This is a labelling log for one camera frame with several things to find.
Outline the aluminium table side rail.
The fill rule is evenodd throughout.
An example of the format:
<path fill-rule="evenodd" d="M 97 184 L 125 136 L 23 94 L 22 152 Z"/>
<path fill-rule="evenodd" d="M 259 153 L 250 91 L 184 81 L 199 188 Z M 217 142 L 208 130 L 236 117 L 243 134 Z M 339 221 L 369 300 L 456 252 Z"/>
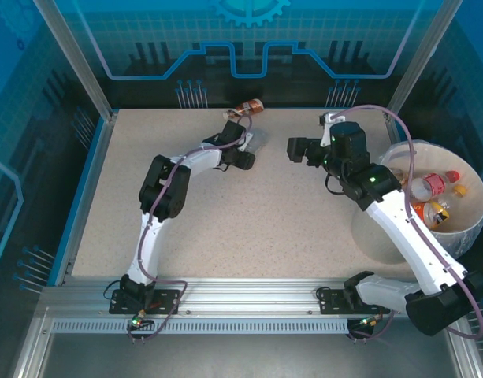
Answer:
<path fill-rule="evenodd" d="M 401 124 L 389 113 L 383 112 L 385 125 L 388 131 L 388 137 L 392 144 L 406 142 L 407 137 Z"/>
<path fill-rule="evenodd" d="M 61 256 L 61 265 L 54 281 L 62 286 L 71 275 L 81 239 L 87 224 L 88 214 L 95 196 L 95 190 L 101 175 L 102 166 L 110 144 L 111 135 L 117 121 L 118 112 L 110 122 L 103 121 L 95 132 L 87 154 L 84 170 L 72 202 L 72 208 L 61 238 L 57 257 Z"/>

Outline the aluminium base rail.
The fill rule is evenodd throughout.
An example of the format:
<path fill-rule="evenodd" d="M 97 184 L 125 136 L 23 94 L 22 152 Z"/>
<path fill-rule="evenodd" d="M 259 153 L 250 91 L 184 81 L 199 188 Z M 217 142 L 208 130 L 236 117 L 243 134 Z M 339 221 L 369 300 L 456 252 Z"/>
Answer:
<path fill-rule="evenodd" d="M 341 289 L 342 279 L 187 278 L 176 319 L 319 318 L 319 287 Z M 103 280 L 72 280 L 43 289 L 36 312 L 55 318 L 108 318 Z"/>

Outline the squashed clear plastic bottle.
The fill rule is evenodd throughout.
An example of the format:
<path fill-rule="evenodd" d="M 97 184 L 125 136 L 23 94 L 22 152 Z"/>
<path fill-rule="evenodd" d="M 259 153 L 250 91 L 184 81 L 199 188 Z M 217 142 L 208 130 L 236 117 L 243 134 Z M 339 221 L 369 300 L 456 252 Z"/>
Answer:
<path fill-rule="evenodd" d="M 267 143 L 268 135 L 263 130 L 254 130 L 251 133 L 251 140 L 247 144 L 245 151 L 256 155 Z"/>

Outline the brown copper plastic bottle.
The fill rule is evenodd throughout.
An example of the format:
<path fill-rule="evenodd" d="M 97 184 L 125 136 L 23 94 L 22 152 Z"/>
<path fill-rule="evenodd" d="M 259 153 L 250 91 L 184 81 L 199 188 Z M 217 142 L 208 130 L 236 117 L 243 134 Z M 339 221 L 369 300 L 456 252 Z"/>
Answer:
<path fill-rule="evenodd" d="M 251 100 L 242 102 L 238 106 L 224 111 L 223 117 L 225 120 L 231 120 L 243 116 L 253 116 L 255 114 L 261 113 L 264 109 L 265 107 L 262 101 L 258 98 L 253 98 Z"/>

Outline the orange juice bottle yellow label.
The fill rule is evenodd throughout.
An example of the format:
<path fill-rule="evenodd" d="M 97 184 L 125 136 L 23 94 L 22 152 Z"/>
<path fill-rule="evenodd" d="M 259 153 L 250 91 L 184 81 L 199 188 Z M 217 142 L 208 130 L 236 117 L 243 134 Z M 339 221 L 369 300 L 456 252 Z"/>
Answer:
<path fill-rule="evenodd" d="M 442 195 L 427 202 L 413 202 L 412 206 L 425 226 L 435 229 L 455 215 L 467 194 L 468 189 L 457 184 Z"/>

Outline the aluminium frame post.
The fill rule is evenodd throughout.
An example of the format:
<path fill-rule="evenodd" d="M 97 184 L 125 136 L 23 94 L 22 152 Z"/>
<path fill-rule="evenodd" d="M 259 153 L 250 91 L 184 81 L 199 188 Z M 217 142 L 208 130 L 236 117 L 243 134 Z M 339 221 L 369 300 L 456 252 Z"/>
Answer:
<path fill-rule="evenodd" d="M 388 104 L 388 109 L 393 113 L 398 114 L 402 109 L 462 3 L 463 0 L 442 1 Z"/>
<path fill-rule="evenodd" d="M 100 117 L 111 123 L 113 109 L 55 0 L 32 0 Z"/>

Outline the clear bottle red label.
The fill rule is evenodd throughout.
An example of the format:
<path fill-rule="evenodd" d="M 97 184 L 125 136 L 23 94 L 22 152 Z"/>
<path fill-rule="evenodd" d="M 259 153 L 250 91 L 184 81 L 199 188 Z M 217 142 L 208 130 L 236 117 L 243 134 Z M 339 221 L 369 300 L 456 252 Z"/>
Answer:
<path fill-rule="evenodd" d="M 459 181 L 460 177 L 460 173 L 455 170 L 426 173 L 411 181 L 411 198 L 417 202 L 428 202 L 442 195 L 452 183 Z"/>

